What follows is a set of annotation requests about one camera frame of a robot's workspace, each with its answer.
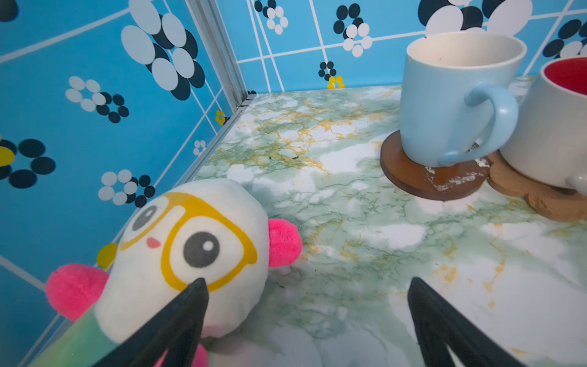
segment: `blue wallpaper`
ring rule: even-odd
[[[0,364],[17,366],[61,322],[50,272],[93,265],[232,113],[185,0],[1,0],[0,34]]]
[[[519,75],[587,55],[586,0],[217,0],[248,90],[398,84],[406,47],[440,32],[520,38]]]

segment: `pink plush ear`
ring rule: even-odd
[[[302,253],[302,238],[295,225],[284,219],[269,220],[269,266],[293,264]]]
[[[104,290],[108,274],[88,265],[64,265],[51,273],[45,292],[55,311],[75,321]]]

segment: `white plush toy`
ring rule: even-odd
[[[109,276],[77,264],[50,276],[49,302],[77,321],[31,366],[91,366],[197,278],[210,293],[202,336],[223,336],[259,301],[268,268],[292,264],[301,251],[295,226],[269,220],[237,182],[178,186],[134,216]],[[195,365],[207,365],[201,347]]]

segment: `wooden coaster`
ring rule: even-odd
[[[456,200],[473,194],[485,181],[489,164],[484,159],[452,167],[425,167],[407,157],[400,132],[385,139],[381,146],[381,168],[400,189],[431,200]]]
[[[523,197],[538,214],[561,222],[587,217],[587,197],[567,188],[551,187],[527,178],[514,170],[501,153],[488,156],[491,187],[502,194]]]

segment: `marble countertop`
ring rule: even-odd
[[[241,327],[210,344],[211,367],[423,366],[414,276],[523,363],[587,365],[587,222],[548,220],[487,183],[447,202],[395,187],[379,150],[400,93],[259,95],[198,172],[240,182],[303,239]]]

